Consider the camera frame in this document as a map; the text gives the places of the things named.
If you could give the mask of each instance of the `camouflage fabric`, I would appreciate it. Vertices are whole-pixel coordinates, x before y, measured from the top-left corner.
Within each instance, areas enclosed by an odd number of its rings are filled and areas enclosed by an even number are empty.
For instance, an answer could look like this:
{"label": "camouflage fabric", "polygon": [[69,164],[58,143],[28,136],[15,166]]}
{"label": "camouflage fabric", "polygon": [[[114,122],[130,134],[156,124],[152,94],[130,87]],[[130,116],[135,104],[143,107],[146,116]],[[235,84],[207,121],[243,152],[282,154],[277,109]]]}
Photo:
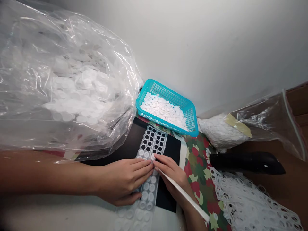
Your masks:
{"label": "camouflage fabric", "polygon": [[[162,127],[139,115],[136,115],[136,117],[174,136],[170,129]],[[223,215],[223,202],[219,201],[216,197],[215,186],[209,169],[211,166],[209,155],[216,153],[215,148],[201,132],[199,132],[197,137],[188,135],[179,136],[184,137],[187,145],[184,171],[187,175],[188,182],[195,193],[200,207],[210,216],[210,223],[207,224],[208,230],[231,230],[230,224]]]}

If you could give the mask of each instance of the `scrap sheet with holes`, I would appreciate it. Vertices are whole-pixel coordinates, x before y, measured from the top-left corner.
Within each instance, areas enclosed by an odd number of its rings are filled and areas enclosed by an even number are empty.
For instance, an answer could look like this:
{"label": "scrap sheet with holes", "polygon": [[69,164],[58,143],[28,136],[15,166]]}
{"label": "scrap sheet with holes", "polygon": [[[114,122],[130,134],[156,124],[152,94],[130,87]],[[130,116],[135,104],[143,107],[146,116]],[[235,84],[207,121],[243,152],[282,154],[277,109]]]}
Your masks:
{"label": "scrap sheet with holes", "polygon": [[298,215],[261,192],[243,174],[210,168],[217,198],[232,231],[302,231]]}
{"label": "scrap sheet with holes", "polygon": [[[153,153],[164,154],[167,142],[167,133],[148,126],[141,141],[136,158],[155,160]],[[116,209],[118,218],[112,228],[113,231],[150,231],[156,195],[159,182],[159,174],[156,170],[136,191],[142,193],[140,200],[132,206],[122,206]]]}

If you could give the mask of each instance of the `clear plastic bag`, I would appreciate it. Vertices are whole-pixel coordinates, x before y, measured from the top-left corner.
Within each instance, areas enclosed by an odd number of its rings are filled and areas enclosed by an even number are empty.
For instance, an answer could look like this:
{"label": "clear plastic bag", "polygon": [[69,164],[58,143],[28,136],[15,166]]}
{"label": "clear plastic bag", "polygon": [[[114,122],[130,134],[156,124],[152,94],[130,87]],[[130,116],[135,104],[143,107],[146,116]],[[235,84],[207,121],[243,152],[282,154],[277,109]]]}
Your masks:
{"label": "clear plastic bag", "polygon": [[1,1],[2,150],[109,155],[129,132],[140,83],[131,48],[103,26],[47,3]]}
{"label": "clear plastic bag", "polygon": [[199,123],[220,152],[245,141],[280,140],[284,149],[292,155],[304,161],[308,158],[305,142],[284,90],[229,114],[199,120]]}

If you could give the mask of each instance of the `right hand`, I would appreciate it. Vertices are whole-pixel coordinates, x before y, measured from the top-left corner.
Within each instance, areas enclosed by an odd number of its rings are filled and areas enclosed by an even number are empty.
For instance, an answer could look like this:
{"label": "right hand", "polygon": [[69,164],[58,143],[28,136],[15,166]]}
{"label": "right hand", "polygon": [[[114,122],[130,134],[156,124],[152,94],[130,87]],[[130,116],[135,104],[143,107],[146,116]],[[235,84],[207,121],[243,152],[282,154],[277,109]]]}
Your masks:
{"label": "right hand", "polygon": [[106,166],[95,167],[91,172],[94,179],[94,195],[115,205],[132,205],[142,194],[132,193],[153,173],[151,160],[123,159]]}
{"label": "right hand", "polygon": [[[173,179],[197,204],[199,204],[195,198],[192,188],[189,185],[186,173],[175,163],[175,161],[172,158],[164,155],[154,154],[154,156],[161,162],[153,161],[154,165],[171,179]],[[174,187],[173,184],[171,184],[171,182],[163,174],[161,174],[159,169],[155,169],[159,172],[161,178],[166,184],[168,191],[179,203],[182,209],[190,209],[191,205],[186,200],[186,198]]]}

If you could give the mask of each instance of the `black handle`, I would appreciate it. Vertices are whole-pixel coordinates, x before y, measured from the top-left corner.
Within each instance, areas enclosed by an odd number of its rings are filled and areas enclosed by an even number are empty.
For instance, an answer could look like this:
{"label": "black handle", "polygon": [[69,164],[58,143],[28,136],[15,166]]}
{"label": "black handle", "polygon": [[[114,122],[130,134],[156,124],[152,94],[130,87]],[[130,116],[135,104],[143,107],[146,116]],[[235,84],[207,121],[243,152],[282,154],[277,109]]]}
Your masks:
{"label": "black handle", "polygon": [[214,168],[227,172],[253,172],[271,175],[286,171],[276,157],[269,152],[211,154]]}

